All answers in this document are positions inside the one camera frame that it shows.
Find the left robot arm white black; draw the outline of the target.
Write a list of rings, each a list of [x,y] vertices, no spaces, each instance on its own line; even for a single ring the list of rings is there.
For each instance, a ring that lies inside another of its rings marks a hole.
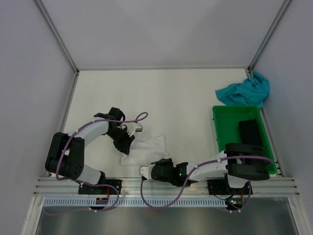
[[[107,188],[105,173],[85,164],[85,148],[99,136],[107,135],[119,152],[128,155],[135,136],[124,120],[124,113],[112,107],[107,114],[95,114],[91,122],[72,134],[54,134],[45,162],[46,171],[87,183],[95,193],[103,193]]]

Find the white t shirt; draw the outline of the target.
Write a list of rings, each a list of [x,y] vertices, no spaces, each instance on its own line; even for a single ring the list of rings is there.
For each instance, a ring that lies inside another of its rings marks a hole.
[[[166,150],[166,136],[135,139],[128,155],[122,154],[122,166],[149,166],[153,162],[170,158]]]

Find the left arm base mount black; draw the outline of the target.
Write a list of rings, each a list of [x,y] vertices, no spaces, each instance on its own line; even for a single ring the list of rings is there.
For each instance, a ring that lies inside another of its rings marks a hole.
[[[79,186],[79,195],[117,195],[116,190],[120,194],[122,189],[122,180],[106,179],[99,183],[100,186],[91,186],[83,184]]]

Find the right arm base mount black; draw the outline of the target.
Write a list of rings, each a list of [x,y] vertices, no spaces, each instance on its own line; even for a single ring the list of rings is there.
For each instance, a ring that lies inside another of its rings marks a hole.
[[[226,179],[207,180],[207,188],[210,195],[248,195],[249,183],[246,182],[243,188],[231,188]]]

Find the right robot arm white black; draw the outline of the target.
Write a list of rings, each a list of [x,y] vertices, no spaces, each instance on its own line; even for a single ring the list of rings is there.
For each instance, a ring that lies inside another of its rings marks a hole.
[[[171,158],[161,159],[141,169],[142,177],[188,187],[208,178],[225,177],[223,187],[235,193],[248,181],[268,180],[269,166],[273,163],[258,145],[229,143],[225,150],[203,161],[182,162],[174,165]]]

